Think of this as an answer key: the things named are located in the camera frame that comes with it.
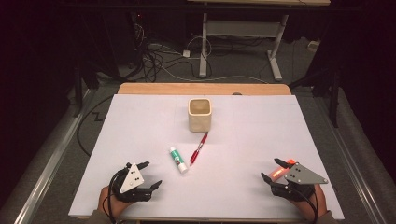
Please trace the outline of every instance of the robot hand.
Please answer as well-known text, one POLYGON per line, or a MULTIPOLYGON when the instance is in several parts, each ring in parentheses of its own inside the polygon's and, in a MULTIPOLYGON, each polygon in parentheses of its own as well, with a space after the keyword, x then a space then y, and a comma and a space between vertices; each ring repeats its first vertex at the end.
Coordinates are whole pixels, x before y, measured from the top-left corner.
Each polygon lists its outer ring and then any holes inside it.
POLYGON ((139 185, 143 184, 144 179, 140 174, 139 170, 146 168, 149 162, 142 162, 139 164, 127 163, 126 167, 118 171, 110 182, 115 196, 118 200, 131 203, 131 202, 148 202, 151 199, 152 191, 157 189, 162 181, 151 185, 148 189, 138 188, 139 185))
POLYGON ((285 174, 287 185, 273 182, 273 180, 262 173, 265 183, 271 186, 275 196, 282 197, 295 202, 306 201, 315 192, 314 184, 327 184, 328 180, 315 174, 299 162, 288 163, 280 159, 275 162, 289 171, 285 174))

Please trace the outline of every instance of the desk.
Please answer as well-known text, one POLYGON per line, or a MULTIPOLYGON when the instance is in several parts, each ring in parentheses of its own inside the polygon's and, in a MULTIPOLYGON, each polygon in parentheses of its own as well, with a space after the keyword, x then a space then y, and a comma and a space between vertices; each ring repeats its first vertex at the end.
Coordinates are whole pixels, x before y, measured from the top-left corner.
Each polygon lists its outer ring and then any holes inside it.
MULTIPOLYGON (((262 4, 262 5, 303 5, 303 6, 328 6, 330 0, 189 0, 192 2, 208 3, 243 3, 243 4, 262 4)), ((256 21, 209 21, 207 13, 204 13, 202 31, 202 51, 200 61, 200 77, 206 77, 207 49, 206 42, 208 35, 239 35, 274 37, 275 43, 272 50, 267 51, 269 63, 271 65, 274 79, 282 80, 279 66, 276 62, 276 53, 285 31, 288 15, 283 15, 281 22, 256 22, 256 21)))
MULTIPOLYGON (((126 162, 149 161, 150 165, 142 170, 144 185, 150 186, 160 179, 163 183, 149 202, 136 203, 125 210, 124 218, 301 220, 297 209, 273 196, 261 177, 261 172, 270 173, 277 167, 274 158, 294 158, 329 179, 301 109, 285 87, 281 84, 123 84, 113 98, 69 216, 89 216, 97 206, 102 186, 126 162), (245 95, 228 95, 235 92, 232 87, 245 95), (218 94, 202 95, 214 90, 218 94), (260 91, 272 95, 262 96, 260 91), (212 101, 212 128, 199 158, 182 175, 168 148, 176 147, 188 161, 198 146, 203 134, 188 130, 187 103, 194 97, 212 101)), ((343 219, 331 180, 323 190, 334 217, 343 219)))

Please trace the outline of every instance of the beige cup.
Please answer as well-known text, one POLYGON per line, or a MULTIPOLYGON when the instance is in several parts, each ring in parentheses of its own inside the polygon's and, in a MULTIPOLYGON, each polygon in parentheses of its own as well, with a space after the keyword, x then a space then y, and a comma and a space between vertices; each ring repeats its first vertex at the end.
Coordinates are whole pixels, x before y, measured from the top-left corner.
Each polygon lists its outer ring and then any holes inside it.
POLYGON ((212 122, 212 106, 209 99, 189 100, 189 127, 194 133, 209 132, 212 122))

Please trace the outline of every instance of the desk leg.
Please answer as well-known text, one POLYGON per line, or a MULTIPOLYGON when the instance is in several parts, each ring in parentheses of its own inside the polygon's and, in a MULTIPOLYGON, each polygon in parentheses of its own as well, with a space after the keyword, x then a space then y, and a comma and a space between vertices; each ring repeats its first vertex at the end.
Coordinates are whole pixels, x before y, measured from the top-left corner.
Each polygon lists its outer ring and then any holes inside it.
POLYGON ((207 51, 206 51, 206 37, 207 37, 207 13, 204 13, 204 19, 202 22, 202 51, 201 60, 199 65, 199 77, 206 77, 206 63, 207 63, 207 51))
POLYGON ((273 70, 274 78, 276 81, 282 80, 282 75, 280 74, 279 66, 277 65, 275 56, 277 53, 277 49, 279 48, 280 41, 282 40, 282 35, 283 35, 283 32, 285 31, 286 22, 288 21, 288 17, 289 17, 289 15, 284 15, 282 17, 282 22, 279 24, 279 27, 277 29, 274 49, 267 51, 268 60, 270 61, 271 68, 273 70))

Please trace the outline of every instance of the red pen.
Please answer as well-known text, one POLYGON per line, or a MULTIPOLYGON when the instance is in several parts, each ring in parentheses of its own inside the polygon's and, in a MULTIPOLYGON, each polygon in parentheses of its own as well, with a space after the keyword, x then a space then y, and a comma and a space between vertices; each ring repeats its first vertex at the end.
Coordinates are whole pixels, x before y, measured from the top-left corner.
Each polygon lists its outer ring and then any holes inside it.
POLYGON ((190 159, 190 165, 192 165, 195 162, 195 159, 197 158, 199 151, 201 150, 202 146, 204 145, 204 142, 207 138, 207 134, 208 133, 205 133, 204 137, 201 140, 201 143, 198 145, 198 148, 192 154, 191 159, 190 159))

